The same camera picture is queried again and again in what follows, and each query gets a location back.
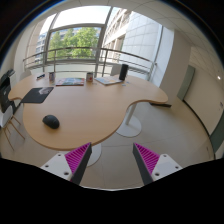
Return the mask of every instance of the computer mouse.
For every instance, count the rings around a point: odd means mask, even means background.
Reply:
[[[47,115],[43,118],[44,124],[50,128],[57,129],[59,127],[59,120],[54,115]]]

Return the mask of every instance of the desk leg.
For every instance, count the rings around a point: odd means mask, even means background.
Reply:
[[[137,104],[134,104],[124,118],[121,126],[117,129],[117,133],[124,137],[134,137],[140,134],[142,125],[140,121],[133,116]]]
[[[101,155],[101,143],[92,146],[92,154],[89,158],[87,167],[93,165],[100,158],[100,155]]]

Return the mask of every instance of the ceiling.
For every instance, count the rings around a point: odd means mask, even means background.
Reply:
[[[89,5],[108,5],[125,8],[145,15],[168,29],[176,29],[191,43],[192,50],[190,64],[196,65],[209,73],[224,89],[224,70],[222,64],[208,39],[187,17],[162,1],[149,0],[67,0],[63,1],[42,13],[33,22],[37,23],[44,18],[74,7]]]

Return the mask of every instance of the desk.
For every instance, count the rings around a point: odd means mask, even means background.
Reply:
[[[18,82],[9,100],[23,99],[31,88],[54,86],[49,73],[36,80],[38,73]],[[58,151],[70,151],[91,142],[97,145],[110,137],[122,124],[130,105],[138,102],[164,104],[168,97],[152,83],[127,76],[123,83],[105,86],[97,81],[84,86],[57,86],[42,104],[24,104],[23,123],[37,143]],[[52,114],[60,122],[58,129],[46,126],[42,119]]]

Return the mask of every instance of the speaker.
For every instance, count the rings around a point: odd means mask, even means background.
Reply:
[[[119,79],[120,80],[123,80],[123,81],[125,80],[125,77],[126,77],[127,72],[128,72],[128,68],[129,68],[128,65],[122,64],[122,66],[121,66],[121,72],[120,72],[120,76],[119,76]]]

